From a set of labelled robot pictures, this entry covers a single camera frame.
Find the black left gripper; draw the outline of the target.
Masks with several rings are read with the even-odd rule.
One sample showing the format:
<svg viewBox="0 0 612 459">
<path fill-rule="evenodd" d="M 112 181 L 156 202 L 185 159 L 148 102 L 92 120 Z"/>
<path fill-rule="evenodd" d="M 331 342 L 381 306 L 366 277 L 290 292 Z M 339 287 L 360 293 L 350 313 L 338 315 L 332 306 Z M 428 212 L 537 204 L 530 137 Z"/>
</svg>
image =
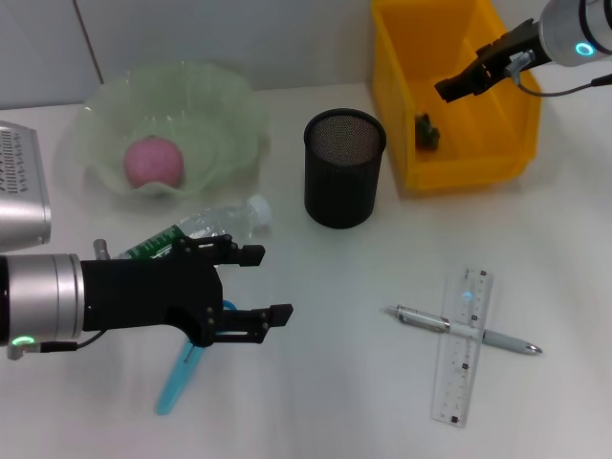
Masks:
<svg viewBox="0 0 612 459">
<path fill-rule="evenodd" d="M 257 267 L 265 248 L 239 247 L 229 234 L 212 237 L 211 244 L 200 248 L 196 240 L 183 238 L 159 258 L 82 261 L 82 329 L 97 332 L 168 325 L 184 332 L 197 346 L 262 343 L 272 328 L 287 324 L 293 305 L 222 312 L 223 288 L 216 266 Z"/>
</svg>

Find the clear water bottle green label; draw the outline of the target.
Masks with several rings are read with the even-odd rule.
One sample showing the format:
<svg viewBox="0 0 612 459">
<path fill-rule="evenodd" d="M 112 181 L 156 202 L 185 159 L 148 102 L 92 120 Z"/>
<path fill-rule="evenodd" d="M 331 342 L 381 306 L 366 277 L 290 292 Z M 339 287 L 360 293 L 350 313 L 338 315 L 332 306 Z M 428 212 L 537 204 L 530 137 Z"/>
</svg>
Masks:
<svg viewBox="0 0 612 459">
<path fill-rule="evenodd" d="M 173 241 L 184 236 L 200 239 L 230 234 L 240 240 L 250 238 L 254 231 L 266 228 L 272 219 L 272 210 L 268 201 L 256 194 L 239 206 L 209 208 L 193 214 L 120 253 L 116 259 L 149 259 L 165 256 L 172 248 Z"/>
</svg>

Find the clear plastic ruler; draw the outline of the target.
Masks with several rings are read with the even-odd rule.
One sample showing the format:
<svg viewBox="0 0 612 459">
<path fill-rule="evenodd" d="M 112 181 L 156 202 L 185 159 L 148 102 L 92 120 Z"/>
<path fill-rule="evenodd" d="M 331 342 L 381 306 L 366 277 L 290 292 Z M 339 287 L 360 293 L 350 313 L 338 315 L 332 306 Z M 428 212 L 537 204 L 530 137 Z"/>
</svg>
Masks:
<svg viewBox="0 0 612 459">
<path fill-rule="evenodd" d="M 465 268 L 445 283 L 441 316 L 449 330 L 439 336 L 431 418 L 450 426 L 467 424 L 492 282 L 491 272 Z"/>
</svg>

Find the blue and teal scissors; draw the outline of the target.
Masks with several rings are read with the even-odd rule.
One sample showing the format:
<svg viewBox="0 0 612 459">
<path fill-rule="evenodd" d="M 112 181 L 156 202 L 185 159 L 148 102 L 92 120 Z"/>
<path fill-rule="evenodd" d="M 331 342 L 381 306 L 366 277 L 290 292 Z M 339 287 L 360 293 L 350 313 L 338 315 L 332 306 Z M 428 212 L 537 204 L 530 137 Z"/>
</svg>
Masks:
<svg viewBox="0 0 612 459">
<path fill-rule="evenodd" d="M 203 347 L 195 346 L 189 339 L 185 341 L 155 405 L 157 415 L 164 416 L 173 410 L 204 353 Z"/>
</svg>

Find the silver grey pen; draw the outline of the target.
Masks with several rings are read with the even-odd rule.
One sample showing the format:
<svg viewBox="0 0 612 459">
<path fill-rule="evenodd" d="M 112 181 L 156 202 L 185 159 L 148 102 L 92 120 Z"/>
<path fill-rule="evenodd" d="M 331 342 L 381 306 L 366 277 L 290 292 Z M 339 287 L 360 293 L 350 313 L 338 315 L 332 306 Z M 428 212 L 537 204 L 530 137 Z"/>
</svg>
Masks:
<svg viewBox="0 0 612 459">
<path fill-rule="evenodd" d="M 404 325 L 423 328 L 431 332 L 450 334 L 462 338 L 480 339 L 485 345 L 518 354 L 535 356 L 543 353 L 540 347 L 526 340 L 513 338 L 491 330 L 479 330 L 460 322 L 450 321 L 445 317 L 438 317 L 405 306 L 383 307 L 382 312 L 390 317 L 394 317 Z"/>
</svg>

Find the pink peach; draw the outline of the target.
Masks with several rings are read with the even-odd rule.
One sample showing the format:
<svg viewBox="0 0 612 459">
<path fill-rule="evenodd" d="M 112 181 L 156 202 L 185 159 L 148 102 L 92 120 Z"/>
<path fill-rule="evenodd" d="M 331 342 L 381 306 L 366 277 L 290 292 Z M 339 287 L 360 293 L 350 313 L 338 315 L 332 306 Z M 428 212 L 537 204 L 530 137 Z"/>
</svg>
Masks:
<svg viewBox="0 0 612 459">
<path fill-rule="evenodd" d="M 148 184 L 178 187 L 184 177 L 185 162 L 181 150 L 169 140 L 147 137 L 133 142 L 123 158 L 129 184 L 139 188 Z"/>
</svg>

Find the black mesh pen holder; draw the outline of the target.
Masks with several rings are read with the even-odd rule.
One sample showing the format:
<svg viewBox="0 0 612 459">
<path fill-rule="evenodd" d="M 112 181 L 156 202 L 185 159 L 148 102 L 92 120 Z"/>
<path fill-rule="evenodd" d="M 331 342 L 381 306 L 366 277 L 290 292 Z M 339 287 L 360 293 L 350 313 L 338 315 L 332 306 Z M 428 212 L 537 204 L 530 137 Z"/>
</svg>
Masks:
<svg viewBox="0 0 612 459">
<path fill-rule="evenodd" d="M 353 228 L 371 215 L 386 134 L 377 119 L 360 110 L 324 111 L 304 135 L 304 207 L 327 228 Z"/>
</svg>

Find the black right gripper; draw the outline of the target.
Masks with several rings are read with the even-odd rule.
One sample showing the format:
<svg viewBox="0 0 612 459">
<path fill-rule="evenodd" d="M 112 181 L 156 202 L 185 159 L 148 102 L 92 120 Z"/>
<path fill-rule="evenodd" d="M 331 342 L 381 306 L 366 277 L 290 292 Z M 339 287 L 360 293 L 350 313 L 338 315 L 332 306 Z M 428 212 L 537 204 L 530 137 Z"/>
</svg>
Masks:
<svg viewBox="0 0 612 459">
<path fill-rule="evenodd" d="M 533 60 L 526 69 L 543 64 L 543 47 L 539 38 L 539 22 L 528 19 L 492 43 L 477 50 L 477 60 L 460 74 L 438 81 L 434 88 L 447 103 L 469 95 L 478 96 L 505 78 L 505 68 L 514 55 L 532 52 Z"/>
</svg>

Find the green glass fruit bowl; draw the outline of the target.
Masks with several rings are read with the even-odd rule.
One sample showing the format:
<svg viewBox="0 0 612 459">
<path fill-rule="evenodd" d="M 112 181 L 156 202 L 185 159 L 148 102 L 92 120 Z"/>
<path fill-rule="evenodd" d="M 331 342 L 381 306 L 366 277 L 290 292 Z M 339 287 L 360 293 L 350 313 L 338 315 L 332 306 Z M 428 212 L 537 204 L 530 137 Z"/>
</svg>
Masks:
<svg viewBox="0 0 612 459">
<path fill-rule="evenodd" d="M 248 81 L 211 63 L 145 66 L 106 81 L 78 109 L 53 164 L 75 195 L 104 190 L 128 199 L 185 199 L 252 168 L 269 116 Z M 137 141 L 173 142 L 185 169 L 177 186 L 129 183 L 123 161 Z"/>
</svg>

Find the yellow plastic bin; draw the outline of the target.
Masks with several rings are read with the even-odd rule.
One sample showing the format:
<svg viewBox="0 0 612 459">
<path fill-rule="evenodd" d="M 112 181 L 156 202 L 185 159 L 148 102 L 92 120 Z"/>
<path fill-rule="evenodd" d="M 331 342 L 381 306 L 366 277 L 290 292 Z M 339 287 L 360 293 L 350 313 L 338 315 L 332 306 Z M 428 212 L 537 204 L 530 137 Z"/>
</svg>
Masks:
<svg viewBox="0 0 612 459">
<path fill-rule="evenodd" d="M 429 193 L 519 176 L 537 152 L 541 101 L 508 79 L 452 103 L 435 83 L 463 71 L 506 31 L 490 0 L 371 0 L 372 92 L 405 188 Z M 415 144 L 415 116 L 440 131 L 435 151 Z"/>
</svg>

